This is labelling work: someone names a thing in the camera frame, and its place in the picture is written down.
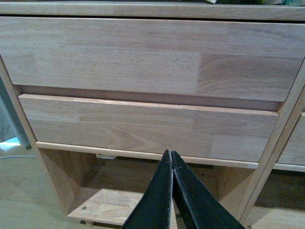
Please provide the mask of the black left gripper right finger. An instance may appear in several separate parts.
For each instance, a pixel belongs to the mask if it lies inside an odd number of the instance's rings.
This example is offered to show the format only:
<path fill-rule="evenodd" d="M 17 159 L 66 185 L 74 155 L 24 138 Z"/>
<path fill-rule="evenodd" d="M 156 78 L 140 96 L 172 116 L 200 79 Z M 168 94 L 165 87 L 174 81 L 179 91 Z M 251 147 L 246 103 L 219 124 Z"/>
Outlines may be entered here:
<path fill-rule="evenodd" d="M 176 151 L 173 160 L 173 199 L 188 229 L 243 229 L 204 186 Z"/>

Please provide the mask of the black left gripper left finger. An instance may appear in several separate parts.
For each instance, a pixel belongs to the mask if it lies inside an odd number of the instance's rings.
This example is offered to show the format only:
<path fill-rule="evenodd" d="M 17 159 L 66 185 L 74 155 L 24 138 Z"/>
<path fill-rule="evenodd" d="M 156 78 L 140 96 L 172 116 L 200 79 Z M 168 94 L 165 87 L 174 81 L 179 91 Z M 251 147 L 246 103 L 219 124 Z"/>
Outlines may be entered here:
<path fill-rule="evenodd" d="M 141 200 L 124 222 L 123 229 L 168 229 L 171 223 L 173 160 L 165 150 Z"/>

